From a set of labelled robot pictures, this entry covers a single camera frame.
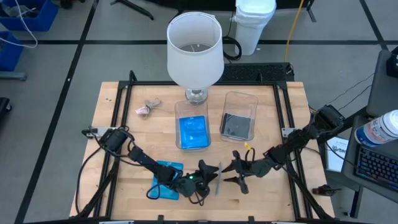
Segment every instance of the yellow tag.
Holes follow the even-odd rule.
[[[249,144],[247,142],[244,143],[244,147],[246,147],[248,150],[251,149],[251,146],[249,146]]]

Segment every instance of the yellow cable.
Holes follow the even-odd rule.
[[[298,7],[298,11],[297,11],[296,17],[294,18],[294,22],[293,22],[292,28],[290,28],[289,38],[287,39],[287,43],[286,43],[284,62],[286,62],[286,59],[287,59],[287,52],[289,51],[289,42],[290,42],[290,39],[292,38],[294,27],[296,26],[297,18],[299,18],[299,14],[300,14],[301,8],[303,7],[303,3],[304,3],[304,0],[301,0],[300,6]]]

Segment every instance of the blue cloth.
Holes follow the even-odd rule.
[[[167,161],[157,161],[158,164],[160,165],[165,165],[165,166],[172,166],[178,170],[182,170],[184,165],[179,162],[167,162]],[[153,178],[152,180],[152,186],[157,185],[157,178]],[[171,200],[178,200],[180,197],[180,194],[174,190],[169,189],[168,187],[164,185],[160,185],[160,197],[159,198],[165,198],[165,199],[171,199]],[[151,192],[149,192],[150,197],[156,198],[159,195],[159,189],[155,187]]]
[[[180,135],[182,149],[209,146],[205,116],[180,118]]]

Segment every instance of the paper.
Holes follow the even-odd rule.
[[[348,140],[334,137],[329,139],[328,144],[339,156],[342,158],[346,157]],[[341,172],[344,160],[336,156],[327,145],[326,149],[326,169],[334,172]]]

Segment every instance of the clear plastic container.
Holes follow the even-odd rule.
[[[211,144],[207,103],[175,104],[175,144],[184,151],[205,150]]]
[[[254,95],[228,92],[221,119],[221,138],[225,141],[252,140],[257,104],[258,99]]]

